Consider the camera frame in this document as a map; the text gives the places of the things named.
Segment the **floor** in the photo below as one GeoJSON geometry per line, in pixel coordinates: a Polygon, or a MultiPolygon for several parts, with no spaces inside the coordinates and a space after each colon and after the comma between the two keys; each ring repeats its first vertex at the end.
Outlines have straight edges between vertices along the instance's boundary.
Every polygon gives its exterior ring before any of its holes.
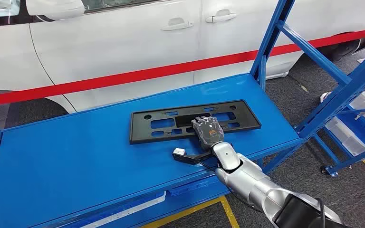
{"type": "MultiPolygon", "coordinates": [[[[345,57],[335,64],[345,73],[351,72],[365,58],[365,50],[345,57]]],[[[298,124],[319,103],[319,97],[331,91],[335,81],[312,60],[303,55],[285,78],[267,81],[267,93],[292,125],[298,124]]],[[[13,127],[65,114],[65,110],[47,99],[0,105],[0,127],[13,127]]],[[[321,138],[341,157],[339,148],[322,132],[321,138]]],[[[365,164],[359,162],[330,178],[319,172],[331,160],[311,140],[276,168],[271,179],[292,191],[321,198],[350,227],[365,228],[365,164]]],[[[232,195],[226,199],[235,220],[242,228],[271,228],[263,214],[248,209],[232,195]]],[[[163,228],[232,227],[223,202],[214,203],[197,212],[163,225],[163,228]]]]}

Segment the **black plastic bracket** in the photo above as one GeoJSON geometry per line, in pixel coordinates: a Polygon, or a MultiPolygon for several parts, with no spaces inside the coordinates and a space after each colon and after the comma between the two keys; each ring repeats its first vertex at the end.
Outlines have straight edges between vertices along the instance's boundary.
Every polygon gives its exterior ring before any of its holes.
{"type": "Polygon", "coordinates": [[[174,160],[190,165],[196,165],[199,163],[198,161],[203,161],[213,156],[211,152],[205,152],[198,155],[187,155],[187,154],[181,155],[176,153],[172,153],[172,155],[174,160]]]}
{"type": "Polygon", "coordinates": [[[224,133],[261,128],[244,100],[132,113],[130,144],[186,138],[195,135],[191,120],[213,116],[224,133]]]}

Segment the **small white connector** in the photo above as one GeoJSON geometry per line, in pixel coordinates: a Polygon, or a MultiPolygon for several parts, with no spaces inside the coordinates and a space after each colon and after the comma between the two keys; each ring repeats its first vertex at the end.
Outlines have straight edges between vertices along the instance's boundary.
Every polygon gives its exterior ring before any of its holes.
{"type": "Polygon", "coordinates": [[[179,155],[184,155],[185,154],[185,149],[175,148],[173,153],[179,154],[179,155]]]}

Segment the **blue table surface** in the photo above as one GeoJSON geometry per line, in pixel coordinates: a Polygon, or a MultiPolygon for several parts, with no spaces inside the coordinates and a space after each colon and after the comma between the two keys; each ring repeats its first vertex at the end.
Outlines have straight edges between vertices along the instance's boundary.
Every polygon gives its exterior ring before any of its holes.
{"type": "Polygon", "coordinates": [[[246,100],[262,127],[226,134],[237,152],[248,156],[298,139],[248,74],[5,130],[0,228],[40,226],[201,172],[171,155],[175,147],[199,153],[195,138],[130,145],[131,113],[238,99],[246,100]]]}

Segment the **white car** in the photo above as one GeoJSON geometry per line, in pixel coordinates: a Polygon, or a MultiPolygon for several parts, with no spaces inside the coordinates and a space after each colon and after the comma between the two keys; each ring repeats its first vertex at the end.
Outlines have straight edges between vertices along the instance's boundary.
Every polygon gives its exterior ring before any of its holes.
{"type": "MultiPolygon", "coordinates": [[[[19,91],[257,50],[277,2],[0,0],[0,90],[19,91]]],[[[365,0],[297,0],[287,23],[307,40],[365,30],[365,0]]],[[[362,41],[346,44],[348,52],[365,46],[362,41]]],[[[276,46],[290,43],[280,35],[276,46]]],[[[285,76],[302,54],[271,57],[267,75],[285,76]]],[[[48,98],[72,113],[248,72],[251,64],[48,98]]]]}

